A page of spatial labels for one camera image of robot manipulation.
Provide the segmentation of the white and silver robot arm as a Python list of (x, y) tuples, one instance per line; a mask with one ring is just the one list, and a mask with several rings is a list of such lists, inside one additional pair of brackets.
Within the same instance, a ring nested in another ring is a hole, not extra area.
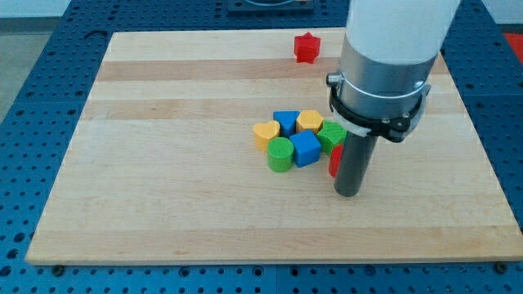
[(401, 142), (418, 125), (427, 82), (460, 0), (351, 0), (337, 71), (326, 83), (349, 132)]

